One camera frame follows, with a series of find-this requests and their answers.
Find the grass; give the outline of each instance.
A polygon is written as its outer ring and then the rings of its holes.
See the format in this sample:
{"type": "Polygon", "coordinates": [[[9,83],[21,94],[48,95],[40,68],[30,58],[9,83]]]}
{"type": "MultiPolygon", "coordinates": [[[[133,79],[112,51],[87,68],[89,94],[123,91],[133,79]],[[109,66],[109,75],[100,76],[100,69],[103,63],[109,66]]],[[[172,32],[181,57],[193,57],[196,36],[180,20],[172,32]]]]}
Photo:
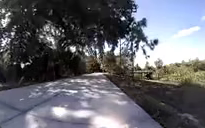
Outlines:
{"type": "Polygon", "coordinates": [[[165,128],[205,128],[205,88],[198,84],[135,81],[107,75],[165,128]]]}
{"type": "Polygon", "coordinates": [[[205,71],[176,72],[173,74],[166,74],[160,80],[181,83],[198,83],[205,86],[205,71]]]}

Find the tree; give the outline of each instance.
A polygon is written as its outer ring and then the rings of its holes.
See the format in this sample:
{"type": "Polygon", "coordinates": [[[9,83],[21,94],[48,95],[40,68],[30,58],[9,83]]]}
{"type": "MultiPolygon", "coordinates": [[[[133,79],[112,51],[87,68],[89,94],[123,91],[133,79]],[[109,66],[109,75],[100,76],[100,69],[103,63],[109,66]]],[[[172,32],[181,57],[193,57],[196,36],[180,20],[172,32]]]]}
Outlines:
{"type": "Polygon", "coordinates": [[[131,55],[131,62],[132,62],[132,78],[134,78],[134,59],[136,52],[141,48],[143,54],[148,58],[146,52],[146,46],[149,47],[151,50],[154,50],[155,46],[158,45],[158,39],[155,40],[148,40],[147,36],[145,35],[143,29],[147,27],[147,20],[143,18],[140,21],[134,21],[130,25],[130,32],[126,36],[126,44],[125,47],[129,50],[131,55]]]}
{"type": "Polygon", "coordinates": [[[163,67],[163,61],[158,58],[155,62],[154,62],[155,66],[157,69],[161,69],[163,67]]]}
{"type": "Polygon", "coordinates": [[[86,48],[101,56],[105,43],[113,51],[129,33],[136,9],[133,0],[0,0],[0,62],[56,74],[58,65],[71,68],[70,48],[74,56],[86,48]]]}
{"type": "Polygon", "coordinates": [[[145,70],[149,70],[149,67],[150,67],[150,65],[149,65],[149,62],[147,61],[146,64],[145,64],[144,69],[145,69],[145,70]]]}
{"type": "Polygon", "coordinates": [[[137,71],[137,70],[142,70],[142,68],[139,66],[139,64],[136,64],[135,70],[136,70],[136,71],[137,71]]]}

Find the dirt shoulder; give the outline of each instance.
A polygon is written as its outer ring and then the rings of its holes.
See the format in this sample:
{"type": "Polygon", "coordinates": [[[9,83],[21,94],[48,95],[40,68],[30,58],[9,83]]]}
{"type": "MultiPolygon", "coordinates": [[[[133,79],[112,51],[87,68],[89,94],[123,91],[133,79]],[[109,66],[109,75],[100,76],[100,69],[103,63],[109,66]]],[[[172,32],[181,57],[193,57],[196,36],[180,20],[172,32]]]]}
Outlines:
{"type": "Polygon", "coordinates": [[[205,88],[107,75],[165,128],[205,128],[205,88]]]}

